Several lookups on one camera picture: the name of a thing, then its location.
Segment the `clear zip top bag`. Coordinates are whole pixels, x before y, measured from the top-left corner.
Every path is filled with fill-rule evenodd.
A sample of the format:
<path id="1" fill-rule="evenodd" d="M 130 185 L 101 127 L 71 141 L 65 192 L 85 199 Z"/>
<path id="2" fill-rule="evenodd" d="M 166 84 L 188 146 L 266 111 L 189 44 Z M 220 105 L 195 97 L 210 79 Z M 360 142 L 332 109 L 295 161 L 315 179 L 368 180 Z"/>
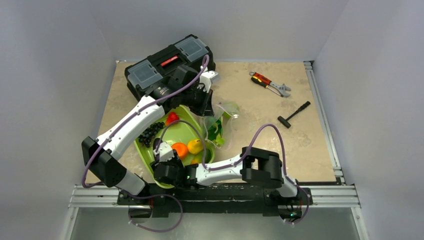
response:
<path id="1" fill-rule="evenodd" d="M 235 118 L 235 117 L 232 117 L 232 118 L 224 117 L 224 115 L 223 115 L 224 110 L 221 107 L 221 104 L 222 103 L 228 103 L 228 102 L 233 102 L 233 101 L 220 101 L 218 103 L 214 103 L 212 105 L 213 111 L 214 111 L 213 116 L 201 116 L 201 117 L 197 118 L 197 121 L 200 125 L 201 134 L 202 134 L 203 138 L 205 139 L 205 142 L 207 144 L 213 146 L 214 148 L 217 148 L 217 149 L 220 149 L 220 150 L 228 150 L 230 148 L 231 143 L 232 143 L 232 138 L 233 138 L 232 132 L 234 131 L 233 121 L 235 121 L 237 118 L 240 117 L 240 112 L 239 112 L 239 116 L 237 118 Z M 211 127 L 212 124 L 215 123 L 217 120 L 222 120 L 223 138 L 225 139 L 225 143 L 221 147 L 216 146 L 215 144 L 213 144 L 211 141 L 209 141 L 207 139 L 208 128 Z"/>

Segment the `toy bok choy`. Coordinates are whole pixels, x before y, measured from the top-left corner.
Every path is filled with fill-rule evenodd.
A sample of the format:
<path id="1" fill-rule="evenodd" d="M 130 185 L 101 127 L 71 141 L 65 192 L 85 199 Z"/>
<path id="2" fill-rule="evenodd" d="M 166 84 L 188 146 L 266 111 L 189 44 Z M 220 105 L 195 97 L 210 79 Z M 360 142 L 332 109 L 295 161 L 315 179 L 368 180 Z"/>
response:
<path id="1" fill-rule="evenodd" d="M 207 139 L 212 142 L 214 145 L 221 147 L 225 143 L 223 138 L 223 125 L 222 120 L 218 119 L 211 127 L 207 130 Z"/>

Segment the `toy green apple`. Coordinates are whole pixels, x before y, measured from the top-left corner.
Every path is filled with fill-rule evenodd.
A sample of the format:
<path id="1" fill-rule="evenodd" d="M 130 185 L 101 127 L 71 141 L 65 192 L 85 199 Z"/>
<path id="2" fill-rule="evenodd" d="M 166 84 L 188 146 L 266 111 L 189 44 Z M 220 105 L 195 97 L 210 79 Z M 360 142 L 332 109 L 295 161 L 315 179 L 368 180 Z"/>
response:
<path id="1" fill-rule="evenodd" d="M 235 102 L 223 102 L 223 116 L 226 118 L 237 118 L 240 115 L 240 108 Z"/>

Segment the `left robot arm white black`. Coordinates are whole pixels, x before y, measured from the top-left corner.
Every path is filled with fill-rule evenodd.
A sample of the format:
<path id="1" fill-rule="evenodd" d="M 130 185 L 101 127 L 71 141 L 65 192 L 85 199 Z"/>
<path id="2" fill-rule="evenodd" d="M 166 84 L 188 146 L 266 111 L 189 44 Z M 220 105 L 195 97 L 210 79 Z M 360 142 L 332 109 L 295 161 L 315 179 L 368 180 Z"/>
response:
<path id="1" fill-rule="evenodd" d="M 180 105 L 189 107 L 198 116 L 211 116 L 211 84 L 218 77 L 216 71 L 205 65 L 200 71 L 180 65 L 171 76 L 145 79 L 136 84 L 141 99 L 135 107 L 105 133 L 96 138 L 88 136 L 82 141 L 83 187 L 94 186 L 86 183 L 87 173 L 92 172 L 100 184 L 128 192 L 130 199 L 138 205 L 146 203 L 149 199 L 147 183 L 119 163 L 119 159 L 143 131 Z"/>

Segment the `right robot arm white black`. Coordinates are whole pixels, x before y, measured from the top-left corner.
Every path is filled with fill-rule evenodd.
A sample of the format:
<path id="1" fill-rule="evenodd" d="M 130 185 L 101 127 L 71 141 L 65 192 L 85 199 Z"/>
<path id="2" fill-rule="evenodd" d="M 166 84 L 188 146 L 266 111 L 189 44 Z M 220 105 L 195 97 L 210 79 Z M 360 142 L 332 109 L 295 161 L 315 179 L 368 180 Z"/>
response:
<path id="1" fill-rule="evenodd" d="M 220 181 L 241 179 L 264 189 L 275 189 L 288 204 L 300 198 L 301 192 L 294 179 L 285 175 L 278 153 L 256 147 L 243 147 L 230 159 L 214 163 L 183 165 L 179 156 L 156 160 L 150 164 L 153 178 L 180 189 L 208 187 Z"/>

